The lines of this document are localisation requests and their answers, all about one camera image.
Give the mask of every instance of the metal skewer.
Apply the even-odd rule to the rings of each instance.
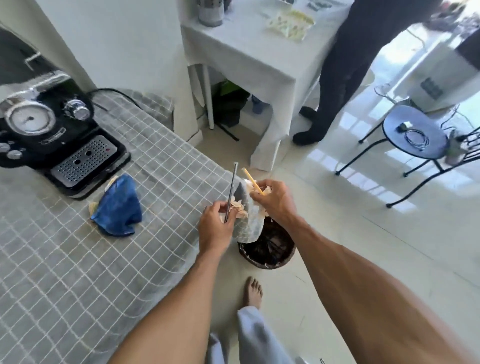
[[[238,163],[238,162],[235,162],[235,163],[233,164],[232,184],[230,185],[230,192],[228,193],[227,211],[226,211],[226,213],[225,213],[225,220],[223,221],[224,223],[227,222],[227,220],[228,220],[228,212],[230,211],[232,194],[233,194],[233,183],[235,182],[235,176],[237,175],[237,168],[238,168],[238,166],[239,166],[239,163]]]

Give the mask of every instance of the light blue pants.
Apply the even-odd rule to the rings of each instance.
[[[265,324],[256,307],[237,312],[240,364],[293,364],[283,346]],[[210,334],[205,364],[227,364],[226,353],[215,334]]]

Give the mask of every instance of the forearm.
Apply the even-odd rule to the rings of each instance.
[[[109,363],[203,363],[219,260],[217,255],[198,255],[182,281],[128,334]]]
[[[468,363],[435,314],[401,282],[292,217],[294,240],[327,313],[364,363]]]

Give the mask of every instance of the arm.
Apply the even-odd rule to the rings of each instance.
[[[218,262],[227,249],[237,209],[220,221],[215,202],[199,223],[200,252],[181,282],[128,334],[109,364],[201,364],[208,343],[212,294]]]
[[[473,363],[440,319],[406,286],[297,215],[288,188],[265,180],[252,198],[292,237],[318,297],[359,364]]]

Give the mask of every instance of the yellow chopstick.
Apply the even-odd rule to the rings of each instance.
[[[262,189],[260,187],[258,187],[257,185],[257,182],[255,182],[255,180],[252,178],[252,176],[250,175],[250,173],[248,173],[247,169],[246,168],[242,168],[242,171],[247,175],[248,179],[252,182],[253,186],[255,187],[255,189],[258,191],[258,193],[262,194],[265,196],[265,192],[262,191]]]

